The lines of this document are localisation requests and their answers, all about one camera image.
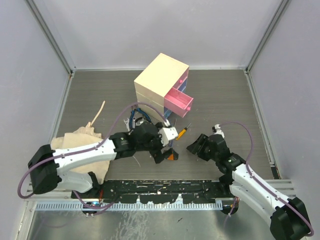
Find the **cream drawer cabinet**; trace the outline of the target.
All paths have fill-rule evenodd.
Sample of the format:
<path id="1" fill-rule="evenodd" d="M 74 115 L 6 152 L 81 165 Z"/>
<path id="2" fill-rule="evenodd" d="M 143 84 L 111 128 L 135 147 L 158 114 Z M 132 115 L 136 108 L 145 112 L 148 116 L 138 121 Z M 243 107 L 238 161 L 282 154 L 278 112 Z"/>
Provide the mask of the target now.
<path id="1" fill-rule="evenodd" d="M 190 66 L 164 53 L 160 53 L 134 80 L 136 98 L 152 107 L 138 106 L 149 116 L 162 120 L 164 98 L 180 76 Z"/>

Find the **large pink drawer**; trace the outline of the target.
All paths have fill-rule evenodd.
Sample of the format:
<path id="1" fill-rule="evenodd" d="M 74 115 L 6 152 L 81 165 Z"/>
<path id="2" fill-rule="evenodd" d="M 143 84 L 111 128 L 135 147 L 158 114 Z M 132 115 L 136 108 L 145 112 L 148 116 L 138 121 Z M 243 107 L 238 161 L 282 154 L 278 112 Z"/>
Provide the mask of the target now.
<path id="1" fill-rule="evenodd" d="M 183 118 L 191 110 L 193 101 L 193 97 L 171 88 L 164 97 L 164 107 Z"/>

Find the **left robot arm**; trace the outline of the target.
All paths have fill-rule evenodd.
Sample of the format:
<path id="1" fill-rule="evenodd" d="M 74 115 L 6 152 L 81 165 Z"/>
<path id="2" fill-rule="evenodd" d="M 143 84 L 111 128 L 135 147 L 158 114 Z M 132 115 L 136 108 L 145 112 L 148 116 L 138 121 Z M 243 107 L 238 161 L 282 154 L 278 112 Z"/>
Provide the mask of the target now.
<path id="1" fill-rule="evenodd" d="M 149 152 L 156 164 L 165 158 L 162 149 L 178 137 L 173 126 L 143 122 L 129 132 L 117 132 L 99 143 L 53 150 L 41 146 L 28 163 L 32 191 L 41 195 L 54 189 L 71 190 L 95 198 L 100 193 L 96 175 L 73 172 L 88 164 L 132 157 L 136 152 Z"/>

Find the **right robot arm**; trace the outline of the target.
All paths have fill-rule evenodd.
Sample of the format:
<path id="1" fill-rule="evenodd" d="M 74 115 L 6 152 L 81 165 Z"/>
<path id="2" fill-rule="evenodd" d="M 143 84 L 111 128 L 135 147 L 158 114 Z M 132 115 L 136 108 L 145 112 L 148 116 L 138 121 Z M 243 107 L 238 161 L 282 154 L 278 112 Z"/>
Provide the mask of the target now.
<path id="1" fill-rule="evenodd" d="M 230 151 L 222 135 L 201 134 L 186 149 L 202 160 L 215 162 L 223 174 L 220 193 L 243 200 L 267 223 L 276 240 L 300 240 L 314 232 L 305 204 L 262 179 L 242 157 Z"/>

